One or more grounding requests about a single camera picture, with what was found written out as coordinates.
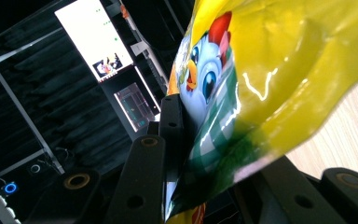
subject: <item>wooden table surface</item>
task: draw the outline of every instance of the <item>wooden table surface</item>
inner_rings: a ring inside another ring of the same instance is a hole
[[[358,172],[358,84],[309,141],[287,154],[300,170],[321,178],[328,167]]]

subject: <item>snack bag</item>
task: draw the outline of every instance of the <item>snack bag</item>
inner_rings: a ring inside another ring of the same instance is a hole
[[[172,68],[197,136],[171,215],[312,136],[358,81],[358,1],[196,0]]]
[[[203,203],[194,209],[186,210],[167,220],[166,224],[202,224],[205,216],[206,204]]]

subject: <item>screen image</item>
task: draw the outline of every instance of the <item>screen image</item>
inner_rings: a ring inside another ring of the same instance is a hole
[[[155,120],[150,106],[136,83],[115,93],[115,97],[135,132],[146,127],[149,121]]]
[[[98,82],[133,64],[99,0],[77,0],[55,14]]]

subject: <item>cartoon chicken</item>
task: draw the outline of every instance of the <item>cartoon chicken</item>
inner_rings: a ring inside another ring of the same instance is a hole
[[[180,77],[180,96],[196,132],[206,117],[208,104],[227,61],[230,20],[231,12],[227,12],[213,22],[210,30],[189,52],[186,72]]]

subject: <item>cartoon eye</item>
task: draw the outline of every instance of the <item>cartoon eye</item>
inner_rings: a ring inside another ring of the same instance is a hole
[[[195,64],[197,64],[197,62],[199,61],[199,55],[200,55],[199,47],[194,47],[193,50],[191,50],[190,59],[191,59]]]
[[[209,98],[211,97],[215,83],[216,83],[216,74],[213,71],[208,72],[202,84],[202,93],[204,94],[207,104],[209,102]]]

